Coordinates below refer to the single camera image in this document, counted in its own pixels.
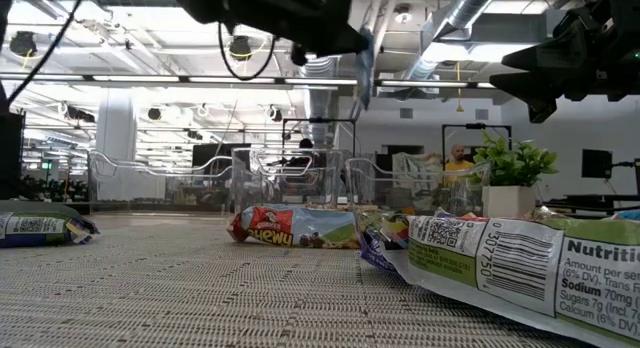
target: woven mat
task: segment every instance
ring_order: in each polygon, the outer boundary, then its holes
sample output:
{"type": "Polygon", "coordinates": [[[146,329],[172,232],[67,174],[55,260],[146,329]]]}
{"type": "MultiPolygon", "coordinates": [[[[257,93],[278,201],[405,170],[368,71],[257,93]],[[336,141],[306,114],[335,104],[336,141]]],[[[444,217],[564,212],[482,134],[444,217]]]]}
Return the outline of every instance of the woven mat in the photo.
{"type": "Polygon", "coordinates": [[[405,284],[355,251],[232,243],[223,220],[99,216],[0,250],[0,347],[578,347],[405,284]]]}

